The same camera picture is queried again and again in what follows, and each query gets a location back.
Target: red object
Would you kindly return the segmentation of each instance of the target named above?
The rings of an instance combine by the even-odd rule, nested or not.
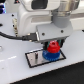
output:
[[[50,53],[57,53],[60,50],[60,46],[57,41],[51,41],[47,51]]]

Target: black cable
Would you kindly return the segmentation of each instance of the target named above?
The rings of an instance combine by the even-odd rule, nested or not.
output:
[[[14,40],[37,41],[37,34],[36,33],[30,33],[30,35],[26,35],[26,36],[22,36],[22,37],[14,37],[14,36],[10,36],[10,35],[7,35],[7,34],[0,32],[0,36],[3,36],[8,39],[14,39]]]
[[[9,38],[9,39],[22,40],[22,37],[10,36],[10,35],[4,34],[2,32],[0,32],[0,35],[3,36],[3,37],[5,37],[5,38]]]

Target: blue object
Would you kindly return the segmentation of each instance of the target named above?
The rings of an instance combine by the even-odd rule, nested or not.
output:
[[[58,53],[50,53],[47,50],[43,51],[43,57],[49,61],[56,61],[60,57],[60,51]]]

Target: white table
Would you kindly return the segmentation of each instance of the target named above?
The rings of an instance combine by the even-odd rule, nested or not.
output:
[[[0,15],[0,31],[14,35],[11,14]],[[74,32],[66,39],[62,48],[67,59],[45,64],[43,66],[29,68],[25,53],[34,49],[42,48],[41,44],[10,40],[0,37],[0,84],[9,84],[15,81],[26,79],[64,66],[69,66],[84,61],[84,33]]]

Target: metal plate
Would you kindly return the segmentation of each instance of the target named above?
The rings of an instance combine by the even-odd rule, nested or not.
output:
[[[69,22],[69,25],[66,28],[58,28],[52,23],[52,24],[38,25],[37,32],[38,32],[39,42],[44,42],[44,41],[46,42],[55,39],[56,40],[63,39],[67,36],[70,36],[73,32],[73,27],[71,22]]]
[[[43,50],[38,50],[38,51],[32,51],[32,52],[26,53],[26,58],[27,58],[28,65],[30,68],[36,67],[36,66],[41,66],[41,65],[44,65],[47,63],[51,63],[50,61],[43,58],[42,52],[43,52]],[[66,57],[64,56],[64,54],[61,51],[60,58],[57,61],[64,60],[64,59],[66,59]]]

